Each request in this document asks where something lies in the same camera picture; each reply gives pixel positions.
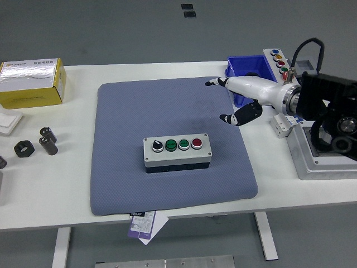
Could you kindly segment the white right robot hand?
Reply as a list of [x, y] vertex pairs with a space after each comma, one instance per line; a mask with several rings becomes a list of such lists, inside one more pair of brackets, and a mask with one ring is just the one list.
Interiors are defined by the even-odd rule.
[[233, 93], [253, 100], [233, 114], [220, 115], [221, 120], [233, 126], [241, 126], [260, 117], [263, 106], [273, 106], [283, 114], [291, 112], [288, 104], [288, 91], [290, 90], [288, 84], [281, 85], [258, 76], [235, 76], [215, 78], [206, 82], [205, 85], [221, 85]]

